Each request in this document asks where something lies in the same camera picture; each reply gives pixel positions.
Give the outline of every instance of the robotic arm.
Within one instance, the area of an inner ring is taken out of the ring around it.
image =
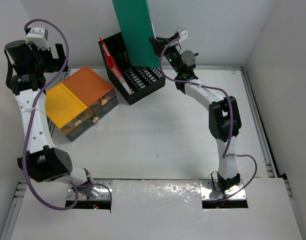
[[[44,73],[57,72],[65,61],[61,44],[56,44],[58,59],[54,59],[47,44],[48,31],[45,27],[26,30],[26,39],[13,41],[5,46],[8,59],[6,85],[13,91],[19,105],[24,134],[26,136],[33,101],[45,85]],[[11,64],[8,54],[14,60]],[[74,167],[67,152],[57,149],[49,129],[45,109],[46,94],[43,92],[35,106],[35,117],[27,149],[27,169],[29,176],[37,182],[58,181],[74,183],[79,192],[89,197],[96,197],[97,188],[89,187],[93,183],[86,169]],[[23,169],[23,158],[18,158],[18,165]]]
[[[151,38],[150,42],[157,56],[162,57],[162,51],[165,46],[171,41],[175,41],[165,50],[165,57],[177,73],[175,80],[185,82],[175,82],[178,90],[184,94],[194,98],[209,111],[209,129],[213,137],[216,138],[219,168],[217,172],[218,187],[224,194],[226,190],[240,183],[240,174],[238,173],[236,164],[236,149],[235,142],[238,135],[238,130],[241,128],[241,120],[238,112],[236,99],[230,96],[230,101],[233,108],[233,136],[230,146],[226,152],[224,151],[228,143],[230,113],[228,109],[227,99],[211,89],[200,87],[202,82],[194,73],[196,67],[195,59],[198,53],[184,51],[182,54],[177,50],[176,45],[187,39],[188,33],[185,28],[180,29],[171,38]]]

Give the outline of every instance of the green folder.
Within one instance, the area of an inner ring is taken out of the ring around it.
[[[155,36],[147,0],[113,0],[113,5],[130,64],[159,67],[159,59],[149,42]]]

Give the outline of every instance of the black plastic crate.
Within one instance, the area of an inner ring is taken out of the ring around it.
[[[121,33],[104,39],[104,42],[133,93],[128,94],[110,69],[105,59],[102,44],[99,42],[107,75],[129,105],[165,86],[165,77],[158,68],[130,65]]]

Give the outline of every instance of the white wall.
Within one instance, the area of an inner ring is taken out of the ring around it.
[[[247,72],[306,237],[306,0],[276,0]]]
[[[21,0],[28,15],[56,23],[71,47],[70,65],[103,64],[98,36],[119,32],[112,0]],[[198,64],[246,63],[274,0],[148,0],[156,34],[170,37],[187,27],[184,49],[199,52]],[[50,32],[51,43],[61,41]]]
[[[16,186],[22,179],[17,157],[22,154],[23,127],[18,106],[6,87],[7,61],[5,44],[23,39],[28,15],[17,0],[0,0],[0,235],[3,230]]]

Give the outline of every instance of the yellow box lid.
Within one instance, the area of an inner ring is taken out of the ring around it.
[[[47,91],[46,115],[60,129],[86,109],[87,106],[62,83]]]

